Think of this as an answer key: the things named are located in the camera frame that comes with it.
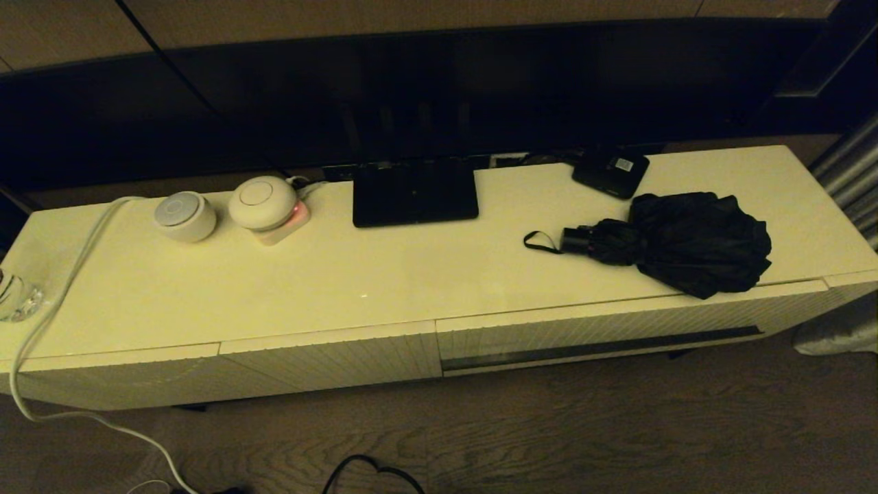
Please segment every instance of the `glass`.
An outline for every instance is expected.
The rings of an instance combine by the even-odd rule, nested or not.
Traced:
[[[42,290],[0,269],[0,321],[24,321],[40,308],[42,302]]]

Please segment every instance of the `curtain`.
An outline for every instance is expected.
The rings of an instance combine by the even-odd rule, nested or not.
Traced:
[[[811,173],[878,251],[878,113],[820,157]],[[799,328],[806,355],[878,352],[878,298],[867,295]]]
[[[810,170],[878,251],[878,113],[821,156]]]

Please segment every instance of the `black umbrella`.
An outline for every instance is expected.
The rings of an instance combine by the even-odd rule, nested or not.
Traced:
[[[530,249],[586,254],[604,264],[637,265],[643,274],[706,299],[716,292],[745,292],[771,265],[766,223],[741,211],[735,196],[714,193],[637,196],[628,221],[565,229],[561,249]]]

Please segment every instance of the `cabinet drawer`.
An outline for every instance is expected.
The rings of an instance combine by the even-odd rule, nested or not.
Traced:
[[[433,321],[231,341],[220,354],[302,391],[442,375]]]
[[[838,306],[841,298],[822,280],[809,280],[755,287],[743,294],[718,294],[706,301],[673,295],[443,319],[436,322],[436,332],[444,364],[472,357],[499,358],[514,352],[648,342],[649,338],[697,332],[752,327],[765,333],[776,332],[801,322],[799,318],[803,321]],[[753,334],[759,333],[713,336],[726,339]],[[655,342],[656,346],[668,346],[664,339]]]
[[[297,389],[217,355],[219,344],[28,359],[26,398],[90,410],[125,410],[279,395]],[[0,393],[10,393],[8,360]]]

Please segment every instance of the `wooden floor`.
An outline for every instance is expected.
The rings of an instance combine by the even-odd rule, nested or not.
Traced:
[[[875,355],[803,357],[789,338],[112,416],[154,434],[202,492],[320,492],[352,453],[430,494],[878,492]],[[2,493],[170,479],[145,444],[89,421],[31,424],[7,396],[0,419]],[[412,492],[352,467],[338,494]]]

